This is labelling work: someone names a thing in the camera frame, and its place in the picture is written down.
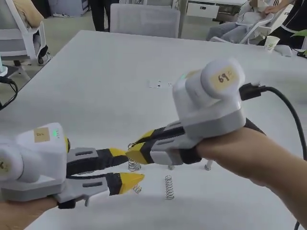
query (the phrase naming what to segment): pants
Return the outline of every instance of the pants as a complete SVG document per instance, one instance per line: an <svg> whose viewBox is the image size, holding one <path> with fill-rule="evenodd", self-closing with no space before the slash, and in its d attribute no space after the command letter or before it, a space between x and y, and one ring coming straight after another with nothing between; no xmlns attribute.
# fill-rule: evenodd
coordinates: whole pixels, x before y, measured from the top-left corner
<svg viewBox="0 0 307 230"><path fill-rule="evenodd" d="M292 49L301 49L305 38L302 36L291 37L292 35L293 33L284 30L282 27L278 27L276 30L269 34L269 36L280 38L280 41L278 42L279 45L287 45ZM258 46L264 46L265 40L266 38L260 41Z"/></svg>
<svg viewBox="0 0 307 230"><path fill-rule="evenodd" d="M39 31L37 31L36 34L34 34L33 40L35 39L35 36L39 36ZM44 48L41 49L38 55L43 57L47 54L47 51L48 51L48 46L46 45Z"/></svg>
<svg viewBox="0 0 307 230"><path fill-rule="evenodd" d="M92 18L96 31L105 31L105 10L110 29L111 4L119 0L88 0L92 9Z"/></svg>
<svg viewBox="0 0 307 230"><path fill-rule="evenodd" d="M235 22L224 23L210 28L206 40L210 41L213 37L221 38L232 43L239 43L247 33L248 27L237 25Z"/></svg>

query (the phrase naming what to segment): handwritten number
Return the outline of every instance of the handwritten number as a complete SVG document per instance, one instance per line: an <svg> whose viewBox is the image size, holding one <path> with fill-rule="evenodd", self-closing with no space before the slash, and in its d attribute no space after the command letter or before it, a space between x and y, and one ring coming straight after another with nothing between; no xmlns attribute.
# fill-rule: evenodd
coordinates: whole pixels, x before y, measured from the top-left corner
<svg viewBox="0 0 307 230"><path fill-rule="evenodd" d="M222 75L219 75L218 76L218 79L219 79L219 82L220 83L223 83L224 82L224 79L226 79L226 81L229 81L229 77L227 77L227 75L226 74L222 74Z"/></svg>
<svg viewBox="0 0 307 230"><path fill-rule="evenodd" d="M227 81L229 81L229 78L227 77L227 75L226 74L222 74L222 78L225 78Z"/></svg>

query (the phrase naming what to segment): human hand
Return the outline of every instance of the human hand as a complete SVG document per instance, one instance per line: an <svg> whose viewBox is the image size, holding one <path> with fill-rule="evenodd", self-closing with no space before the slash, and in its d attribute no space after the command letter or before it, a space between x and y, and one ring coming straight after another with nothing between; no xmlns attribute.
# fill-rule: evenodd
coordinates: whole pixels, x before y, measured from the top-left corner
<svg viewBox="0 0 307 230"><path fill-rule="evenodd" d="M56 206L53 198L0 203L0 230L24 230L45 211Z"/></svg>
<svg viewBox="0 0 307 230"><path fill-rule="evenodd" d="M268 6L265 8L264 13L269 14L269 13L277 13L279 11L277 6Z"/></svg>
<svg viewBox="0 0 307 230"><path fill-rule="evenodd" d="M269 186L272 175L280 170L277 166L287 165L292 156L264 134L245 127L205 139L197 151L201 157L261 186Z"/></svg>

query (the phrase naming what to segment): white table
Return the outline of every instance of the white table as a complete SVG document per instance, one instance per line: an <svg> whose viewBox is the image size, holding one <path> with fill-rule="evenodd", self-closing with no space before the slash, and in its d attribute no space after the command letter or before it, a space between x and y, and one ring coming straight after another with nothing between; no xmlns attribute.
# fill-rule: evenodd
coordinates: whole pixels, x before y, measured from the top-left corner
<svg viewBox="0 0 307 230"><path fill-rule="evenodd" d="M268 55L258 46L81 31L1 111L0 135L59 122L73 148L126 149L147 130L177 119L171 90L150 89L147 80L174 82L182 73L228 56L240 61L247 81L277 84L289 76L304 81L307 75L304 59ZM291 115L275 96L267 93L244 108L274 140L301 154ZM53 209L27 230L292 229L294 218L269 190L216 164L207 172L204 165L173 171L143 166L139 195L131 191L88 208L80 203L74 210ZM127 167L110 171L126 172ZM171 201L164 198L168 174L176 196Z"/></svg>

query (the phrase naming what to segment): paper cup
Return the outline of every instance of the paper cup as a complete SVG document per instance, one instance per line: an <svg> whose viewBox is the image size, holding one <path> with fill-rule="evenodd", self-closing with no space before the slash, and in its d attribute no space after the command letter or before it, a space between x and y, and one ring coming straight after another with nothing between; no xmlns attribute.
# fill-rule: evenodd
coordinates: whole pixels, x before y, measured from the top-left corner
<svg viewBox="0 0 307 230"><path fill-rule="evenodd" d="M265 41L265 44L264 44L264 48L269 52L271 53L275 46L277 45L277 43L279 42L280 38L278 37L274 37L274 36L267 36L267 39Z"/></svg>

